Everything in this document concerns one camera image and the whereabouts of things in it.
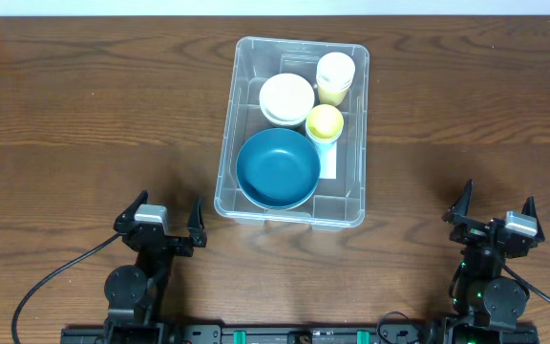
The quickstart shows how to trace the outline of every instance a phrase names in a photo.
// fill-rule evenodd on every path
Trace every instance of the blue bowl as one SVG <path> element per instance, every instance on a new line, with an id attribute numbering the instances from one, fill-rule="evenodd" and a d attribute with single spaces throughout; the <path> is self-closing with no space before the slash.
<path id="1" fill-rule="evenodd" d="M 320 179 L 320 158 L 301 134 L 282 128 L 251 137 L 237 158 L 237 180 L 254 204 L 290 209 L 308 200 Z"/>

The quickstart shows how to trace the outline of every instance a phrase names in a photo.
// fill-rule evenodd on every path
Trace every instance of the white background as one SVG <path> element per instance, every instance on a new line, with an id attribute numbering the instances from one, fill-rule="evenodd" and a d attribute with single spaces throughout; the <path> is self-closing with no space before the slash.
<path id="1" fill-rule="evenodd" d="M 0 15 L 550 14 L 550 0 L 0 0 Z"/>

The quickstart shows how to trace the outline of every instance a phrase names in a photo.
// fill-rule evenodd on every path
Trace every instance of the clear storage container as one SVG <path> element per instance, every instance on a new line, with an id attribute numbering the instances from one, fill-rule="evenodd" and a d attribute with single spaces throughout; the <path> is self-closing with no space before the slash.
<path id="1" fill-rule="evenodd" d="M 316 92 L 317 63 L 332 52 L 349 55 L 355 76 L 341 110 L 345 126 L 337 141 L 335 178 L 320 179 L 313 195 L 290 210 L 263 209 L 251 203 L 237 182 L 236 162 L 243 144 L 254 134 L 273 127 L 264 117 L 259 102 L 263 84 L 280 73 L 304 77 Z M 214 206 L 224 217 L 243 224 L 263 225 L 283 221 L 312 225 L 314 229 L 340 230 L 358 226 L 366 209 L 367 106 L 370 56 L 355 44 L 306 42 L 245 37 L 237 44 L 233 76 L 224 126 L 222 154 Z M 297 131 L 304 134 L 305 126 Z"/>

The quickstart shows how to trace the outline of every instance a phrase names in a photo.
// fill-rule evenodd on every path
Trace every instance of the plastic cup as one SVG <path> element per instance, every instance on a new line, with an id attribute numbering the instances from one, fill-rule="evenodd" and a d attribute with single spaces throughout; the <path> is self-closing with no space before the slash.
<path id="1" fill-rule="evenodd" d="M 322 104 L 338 106 L 348 93 L 355 74 L 351 57 L 343 53 L 325 54 L 317 64 L 317 93 Z"/>
<path id="2" fill-rule="evenodd" d="M 296 127 L 306 118 L 315 103 L 311 85 L 294 74 L 275 75 L 260 90 L 260 108 L 271 124 Z"/>
<path id="3" fill-rule="evenodd" d="M 343 132 L 343 114 L 332 105 L 322 104 L 311 110 L 305 123 L 307 137 L 316 144 L 332 144 Z"/>

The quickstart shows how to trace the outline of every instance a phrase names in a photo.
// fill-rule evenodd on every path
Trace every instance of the wooden table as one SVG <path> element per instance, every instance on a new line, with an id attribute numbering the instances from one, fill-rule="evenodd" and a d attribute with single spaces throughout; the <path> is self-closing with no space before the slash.
<path id="1" fill-rule="evenodd" d="M 256 35 L 370 51 L 367 216 L 313 232 L 239 226 L 213 209 L 235 43 Z M 42 277 L 110 237 L 141 189 L 183 228 L 205 197 L 206 249 L 175 261 L 166 315 L 368 323 L 450 311 L 462 246 L 439 217 L 474 178 L 487 221 L 536 197 L 547 238 L 510 266 L 550 295 L 550 18 L 0 18 L 0 343 Z M 24 343 L 99 324 L 115 242 L 23 310 Z M 550 306 L 522 320 L 550 343 Z"/>

